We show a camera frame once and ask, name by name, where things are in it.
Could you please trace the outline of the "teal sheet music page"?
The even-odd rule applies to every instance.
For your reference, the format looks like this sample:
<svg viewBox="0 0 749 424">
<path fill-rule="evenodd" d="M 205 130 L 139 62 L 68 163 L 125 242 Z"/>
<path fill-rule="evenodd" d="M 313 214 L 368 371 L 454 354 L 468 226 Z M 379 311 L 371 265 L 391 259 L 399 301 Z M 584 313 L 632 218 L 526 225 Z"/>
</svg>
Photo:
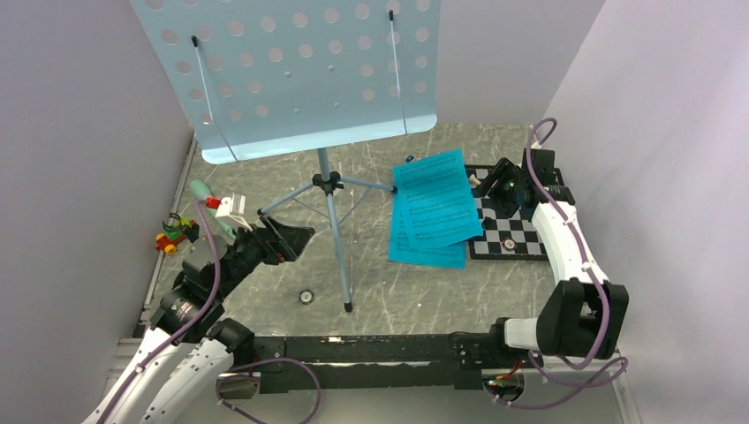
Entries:
<svg viewBox="0 0 749 424">
<path fill-rule="evenodd" d="M 400 164 L 393 177 L 413 247 L 452 246 L 483 233 L 461 149 Z"/>
<path fill-rule="evenodd" d="M 464 269 L 465 241 L 476 234 L 478 218 L 467 194 L 417 195 L 398 188 L 390 227 L 390 261 L 429 267 Z"/>
</svg>

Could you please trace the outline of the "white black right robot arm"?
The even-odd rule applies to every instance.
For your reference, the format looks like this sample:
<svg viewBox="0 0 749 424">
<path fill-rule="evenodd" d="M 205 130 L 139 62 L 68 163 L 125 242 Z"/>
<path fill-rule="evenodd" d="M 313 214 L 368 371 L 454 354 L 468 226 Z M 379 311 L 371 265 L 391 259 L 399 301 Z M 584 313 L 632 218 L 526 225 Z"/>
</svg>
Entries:
<svg viewBox="0 0 749 424">
<path fill-rule="evenodd" d="M 579 228 L 571 189 L 550 150 L 527 149 L 521 164 L 502 158 L 470 173 L 484 233 L 470 251 L 513 259 L 546 257 L 555 288 L 538 317 L 500 318 L 488 341 L 489 359 L 508 367 L 522 351 L 558 357 L 610 358 L 629 304 L 595 262 Z"/>
</svg>

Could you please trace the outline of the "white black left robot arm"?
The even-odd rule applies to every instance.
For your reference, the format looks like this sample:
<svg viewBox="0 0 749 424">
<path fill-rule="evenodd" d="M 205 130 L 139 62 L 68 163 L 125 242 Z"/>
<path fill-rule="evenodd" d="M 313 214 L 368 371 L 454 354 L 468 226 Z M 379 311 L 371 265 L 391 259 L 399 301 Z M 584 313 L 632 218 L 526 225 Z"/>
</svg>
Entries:
<svg viewBox="0 0 749 424">
<path fill-rule="evenodd" d="M 123 373 L 87 423 L 157 423 L 178 415 L 210 381 L 247 368 L 267 352 L 245 325 L 224 317 L 223 302 L 255 269 L 296 261 L 315 231 L 272 217 L 232 242 L 192 227 L 192 250 L 159 301 Z"/>
</svg>

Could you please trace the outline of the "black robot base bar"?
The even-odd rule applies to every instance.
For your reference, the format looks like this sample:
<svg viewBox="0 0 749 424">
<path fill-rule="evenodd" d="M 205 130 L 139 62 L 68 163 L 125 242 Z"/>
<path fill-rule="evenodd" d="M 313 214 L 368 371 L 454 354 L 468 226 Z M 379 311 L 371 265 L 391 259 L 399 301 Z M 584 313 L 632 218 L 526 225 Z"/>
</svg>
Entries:
<svg viewBox="0 0 749 424">
<path fill-rule="evenodd" d="M 496 331 L 431 335 L 256 337 L 230 370 L 256 375 L 262 394 L 292 390 L 442 387 L 480 390 L 526 363 Z"/>
</svg>

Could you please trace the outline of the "light blue music stand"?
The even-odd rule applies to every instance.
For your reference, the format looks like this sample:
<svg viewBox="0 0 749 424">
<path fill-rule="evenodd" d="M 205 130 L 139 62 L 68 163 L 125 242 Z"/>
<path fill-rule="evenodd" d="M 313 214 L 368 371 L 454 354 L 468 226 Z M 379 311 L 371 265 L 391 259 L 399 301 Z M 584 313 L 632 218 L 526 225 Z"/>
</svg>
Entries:
<svg viewBox="0 0 749 424">
<path fill-rule="evenodd" d="M 432 129 L 437 1 L 135 1 L 205 161 Z"/>
</svg>

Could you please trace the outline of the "mint green toy microphone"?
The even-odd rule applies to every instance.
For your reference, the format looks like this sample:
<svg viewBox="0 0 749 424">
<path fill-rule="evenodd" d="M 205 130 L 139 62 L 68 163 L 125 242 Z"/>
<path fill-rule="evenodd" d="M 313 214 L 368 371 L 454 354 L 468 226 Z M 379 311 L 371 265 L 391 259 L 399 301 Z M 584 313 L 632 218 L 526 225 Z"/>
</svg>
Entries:
<svg viewBox="0 0 749 424">
<path fill-rule="evenodd" d="M 189 188 L 193 195 L 200 201 L 205 201 L 206 204 L 217 203 L 218 199 L 213 195 L 209 187 L 199 179 L 194 179 L 190 182 Z M 214 217 L 214 220 L 222 228 L 223 232 L 232 240 L 236 238 L 234 229 L 227 223 L 220 221 L 216 218 L 216 208 L 209 209 L 210 214 Z"/>
</svg>

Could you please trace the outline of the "black microphone desk stand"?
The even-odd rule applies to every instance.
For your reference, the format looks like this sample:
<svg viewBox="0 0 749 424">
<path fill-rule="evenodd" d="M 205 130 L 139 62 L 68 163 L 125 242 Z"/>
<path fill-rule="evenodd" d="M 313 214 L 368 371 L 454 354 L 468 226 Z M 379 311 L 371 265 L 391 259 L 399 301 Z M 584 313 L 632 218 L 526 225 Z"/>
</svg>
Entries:
<svg viewBox="0 0 749 424">
<path fill-rule="evenodd" d="M 177 213 L 169 213 L 169 222 L 162 221 L 165 237 L 177 246 L 184 239 L 194 242 L 200 234 L 200 226 L 194 220 L 183 218 Z"/>
</svg>

